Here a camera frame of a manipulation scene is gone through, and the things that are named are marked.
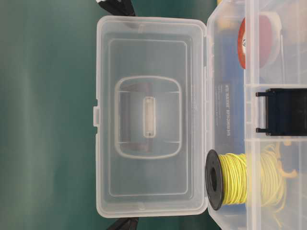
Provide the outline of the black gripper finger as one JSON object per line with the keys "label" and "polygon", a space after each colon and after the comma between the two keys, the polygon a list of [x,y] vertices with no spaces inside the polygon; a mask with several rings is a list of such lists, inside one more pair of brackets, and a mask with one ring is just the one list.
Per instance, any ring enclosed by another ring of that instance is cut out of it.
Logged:
{"label": "black gripper finger", "polygon": [[115,16],[136,16],[131,0],[96,0],[98,5]]}
{"label": "black gripper finger", "polygon": [[136,230],[139,223],[139,211],[105,214],[106,218],[117,218],[107,230]]}

